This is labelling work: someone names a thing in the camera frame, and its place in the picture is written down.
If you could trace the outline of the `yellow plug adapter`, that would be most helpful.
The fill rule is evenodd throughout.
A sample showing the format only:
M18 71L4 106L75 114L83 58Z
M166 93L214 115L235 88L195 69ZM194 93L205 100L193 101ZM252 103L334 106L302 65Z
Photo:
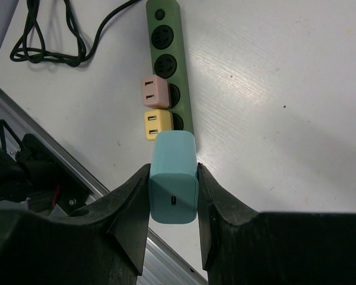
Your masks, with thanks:
M144 113L145 136L148 141L154 141L163 131L171 131L173 115L168 110L151 109Z

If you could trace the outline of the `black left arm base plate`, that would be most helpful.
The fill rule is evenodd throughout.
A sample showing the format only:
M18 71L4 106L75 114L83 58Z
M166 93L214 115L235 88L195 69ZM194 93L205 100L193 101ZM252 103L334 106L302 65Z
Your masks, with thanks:
M63 216L85 206L88 188L33 134L19 138L8 123L0 119L0 148L15 160L31 184L23 202L1 201L0 208L25 208L44 216Z

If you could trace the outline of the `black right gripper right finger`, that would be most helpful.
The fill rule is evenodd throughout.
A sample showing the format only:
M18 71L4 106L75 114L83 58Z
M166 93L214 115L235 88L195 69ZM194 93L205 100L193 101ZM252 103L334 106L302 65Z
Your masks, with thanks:
M198 166L209 284L356 284L356 214L257 212Z

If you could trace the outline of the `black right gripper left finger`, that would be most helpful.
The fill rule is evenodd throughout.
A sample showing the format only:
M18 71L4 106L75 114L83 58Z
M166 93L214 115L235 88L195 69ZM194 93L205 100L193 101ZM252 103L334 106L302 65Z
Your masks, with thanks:
M150 166L61 218L0 210L0 284L135 284L148 234Z

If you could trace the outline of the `green power strip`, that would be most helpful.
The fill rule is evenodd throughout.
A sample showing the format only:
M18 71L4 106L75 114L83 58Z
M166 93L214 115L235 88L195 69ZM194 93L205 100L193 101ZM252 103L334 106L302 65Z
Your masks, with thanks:
M169 84L174 129L194 133L180 5L149 0L146 12L152 71Z

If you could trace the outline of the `light blue plug adapter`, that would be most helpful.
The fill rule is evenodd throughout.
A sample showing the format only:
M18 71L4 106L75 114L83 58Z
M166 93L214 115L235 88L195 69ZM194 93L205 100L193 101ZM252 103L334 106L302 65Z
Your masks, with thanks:
M161 224L188 224L198 207L198 164L194 135L163 131L155 139L148 193L151 217Z

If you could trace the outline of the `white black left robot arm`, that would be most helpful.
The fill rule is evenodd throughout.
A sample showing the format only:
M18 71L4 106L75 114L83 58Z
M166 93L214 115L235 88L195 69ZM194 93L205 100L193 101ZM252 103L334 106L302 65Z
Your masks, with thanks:
M19 164L0 148L0 202L23 202L31 184Z

